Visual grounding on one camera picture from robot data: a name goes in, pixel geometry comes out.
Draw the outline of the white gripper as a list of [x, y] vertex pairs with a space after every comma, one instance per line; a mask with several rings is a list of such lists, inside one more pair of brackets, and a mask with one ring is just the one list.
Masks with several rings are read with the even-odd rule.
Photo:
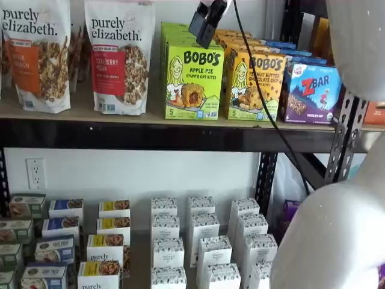
[[189, 32], [198, 38], [198, 44], [208, 48], [211, 44], [215, 25], [227, 13], [232, 0], [200, 1], [189, 25]]

